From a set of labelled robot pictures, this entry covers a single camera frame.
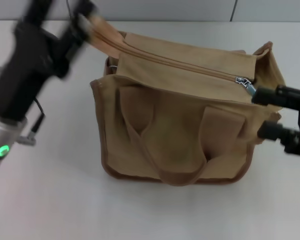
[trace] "green led light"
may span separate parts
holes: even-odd
[[[9,146],[8,145],[4,145],[2,147],[0,147],[0,157],[3,157],[5,155],[7,155],[7,153],[9,152]]]

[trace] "black cable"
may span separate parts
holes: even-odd
[[[38,108],[40,109],[40,112],[41,112],[42,114],[45,114],[45,113],[44,113],[44,110],[43,110],[43,108],[42,108],[42,106],[41,106],[41,104],[40,104],[39,101],[38,101],[38,99],[35,98],[34,101],[35,101],[35,103],[37,104]]]
[[[72,20],[74,17],[72,16],[69,0],[66,0],[66,7],[68,8],[69,17]]]
[[[235,0],[234,6],[233,6],[233,10],[232,10],[232,14],[231,14],[231,17],[230,17],[230,22],[232,22],[233,19],[234,19],[236,8],[237,8],[237,4],[238,4],[238,0]]]
[[[31,128],[31,132],[36,134],[38,132],[43,120],[45,119],[46,115],[45,115],[44,110],[43,110],[41,104],[39,103],[38,99],[35,98],[34,101],[38,105],[38,108],[40,109],[40,112],[41,112],[39,118],[36,120],[35,124]]]

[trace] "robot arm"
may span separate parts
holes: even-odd
[[[78,50],[88,39],[83,18],[97,10],[89,0],[79,0],[60,38],[41,28],[53,0],[32,0],[14,28],[15,49],[0,74],[0,164],[27,124],[26,114],[45,82],[64,78]],[[42,113],[23,142],[33,145]]]
[[[252,102],[259,105],[276,105],[298,111],[300,128],[300,90],[278,86],[276,90],[259,87],[252,97]],[[257,133],[261,139],[276,141],[284,146],[287,154],[300,155],[300,131],[284,128],[282,124],[265,121]]]

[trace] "brown leather trim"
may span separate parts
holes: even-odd
[[[107,149],[107,139],[106,139],[106,132],[105,132],[105,118],[104,118],[104,100],[102,97],[102,84],[98,81],[92,81],[90,83],[91,88],[93,89],[93,96],[95,100],[95,112],[96,112],[96,119],[98,122],[99,128],[99,136],[100,136],[100,144],[101,144],[101,164],[103,169],[107,174],[116,178],[116,179],[126,179],[126,180],[134,180],[134,181],[145,181],[145,182],[156,182],[162,183],[160,179],[155,179],[151,177],[141,177],[141,176],[129,176],[121,174],[115,171],[107,164],[108,160],[108,149]],[[246,155],[246,162],[238,172],[238,174],[234,178],[207,178],[207,179],[199,179],[195,184],[232,184],[239,181],[248,171],[253,153],[254,153],[255,146],[250,144],[247,146],[247,155]]]

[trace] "gray wall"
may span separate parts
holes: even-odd
[[[0,20],[18,18],[28,1],[0,0]],[[233,21],[300,22],[300,0],[237,0],[237,5],[236,0],[93,1],[108,20],[230,21],[234,13]],[[66,0],[55,0],[50,18],[65,19],[67,15]]]

